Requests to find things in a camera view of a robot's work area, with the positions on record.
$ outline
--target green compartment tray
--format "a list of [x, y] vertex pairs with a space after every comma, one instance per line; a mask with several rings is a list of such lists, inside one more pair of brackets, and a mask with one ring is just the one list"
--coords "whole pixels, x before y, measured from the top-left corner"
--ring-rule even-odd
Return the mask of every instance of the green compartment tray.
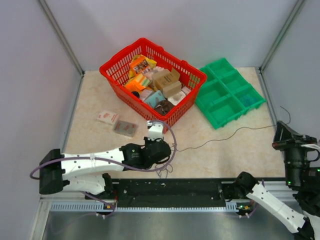
[[200, 70], [207, 75], [207, 81], [202, 85], [195, 104], [215, 129], [266, 102], [225, 58]]

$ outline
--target red basket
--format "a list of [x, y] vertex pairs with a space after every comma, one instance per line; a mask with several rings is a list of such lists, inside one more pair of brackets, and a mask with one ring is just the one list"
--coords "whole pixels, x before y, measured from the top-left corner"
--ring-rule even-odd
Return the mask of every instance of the red basket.
[[[187, 86], [191, 92], [165, 116], [157, 113], [148, 104], [134, 96], [124, 85], [129, 80], [129, 64], [135, 55], [142, 54], [157, 62], [157, 66], [169, 69], [175, 68], [181, 75], [179, 81], [182, 87]], [[166, 52], [163, 47], [154, 44], [146, 38], [140, 38], [125, 47], [100, 67], [100, 73], [106, 77], [115, 94], [146, 120], [162, 120], [173, 126], [195, 103], [197, 94], [207, 76], [200, 70], [179, 60]]]

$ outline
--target cardboard box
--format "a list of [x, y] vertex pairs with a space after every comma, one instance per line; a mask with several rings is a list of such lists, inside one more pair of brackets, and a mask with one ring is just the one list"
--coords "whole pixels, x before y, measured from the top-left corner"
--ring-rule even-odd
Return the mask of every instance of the cardboard box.
[[174, 68], [172, 68], [171, 72], [168, 69], [165, 69], [152, 75], [156, 88], [161, 92], [164, 87], [179, 81], [179, 78], [180, 73]]
[[168, 86], [165, 86], [162, 89], [162, 94], [167, 99], [167, 98], [179, 93], [181, 91], [181, 88], [182, 88], [181, 82], [175, 81], [174, 83], [172, 83]]

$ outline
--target black wire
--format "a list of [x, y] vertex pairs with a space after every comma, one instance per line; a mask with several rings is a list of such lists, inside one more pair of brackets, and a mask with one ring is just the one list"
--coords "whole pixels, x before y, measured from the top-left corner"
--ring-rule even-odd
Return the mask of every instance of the black wire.
[[[280, 106], [280, 108], [282, 108], [283, 110], [285, 110], [285, 111], [288, 113], [288, 115], [289, 115], [289, 122], [286, 123], [286, 125], [288, 125], [289, 123], [291, 123], [291, 115], [290, 115], [290, 112], [288, 112], [288, 110], [285, 109], [285, 108], [282, 107], [282, 106]], [[206, 141], [204, 144], [202, 144], [202, 145], [200, 145], [200, 146], [197, 146], [197, 147], [187, 147], [187, 148], [185, 148], [185, 149], [183, 149], [183, 150], [178, 150], [178, 149], [176, 149], [176, 151], [177, 151], [177, 152], [183, 152], [183, 151], [188, 150], [188, 149], [199, 149], [199, 148], [202, 148], [204, 145], [206, 145], [207, 143], [210, 143], [210, 142], [221, 142], [221, 141], [229, 140], [229, 139], [232, 138], [234, 135], [236, 135], [236, 133], [237, 133], [239, 130], [241, 130], [241, 129], [260, 130], [260, 129], [266, 129], [266, 128], [271, 128], [271, 127], [275, 127], [275, 126], [276, 126], [276, 124], [270, 125], [270, 126], [257, 127], [257, 128], [248, 127], [248, 126], [243, 126], [243, 127], [238, 128], [237, 130], [235, 130], [235, 132], [234, 132], [231, 136], [229, 136], [229, 137], [227, 137], [227, 138], [224, 138], [224, 139], [211, 139], [211, 140]]]
[[162, 177], [162, 171], [165, 171], [164, 179], [167, 179], [168, 175], [174, 171], [174, 167], [171, 164], [169, 164], [168, 166], [166, 166], [166, 168], [156, 171], [156, 174], [158, 175], [159, 179], [161, 179]]

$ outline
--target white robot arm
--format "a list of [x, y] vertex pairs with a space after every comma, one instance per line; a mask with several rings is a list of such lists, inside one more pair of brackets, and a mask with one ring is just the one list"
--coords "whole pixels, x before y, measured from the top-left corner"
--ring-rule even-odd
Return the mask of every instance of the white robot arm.
[[[290, 189], [298, 191], [293, 197], [303, 214], [271, 195], [247, 172], [240, 173], [234, 183], [225, 188], [224, 198], [254, 200], [279, 219], [295, 240], [320, 240], [320, 168], [310, 167], [310, 162], [320, 158], [316, 143], [316, 138], [299, 134], [282, 121], [277, 122], [272, 146], [283, 152], [285, 182]], [[318, 152], [318, 157], [312, 161], [307, 158], [307, 153], [311, 151]]]
[[163, 164], [171, 155], [170, 146], [164, 141], [164, 125], [160, 122], [147, 122], [148, 137], [143, 146], [127, 145], [88, 154], [60, 153], [51, 150], [40, 165], [52, 160], [65, 160], [40, 168], [39, 193], [54, 194], [64, 191], [84, 191], [93, 195], [107, 191], [112, 186], [109, 171], [149, 169], [153, 164]]

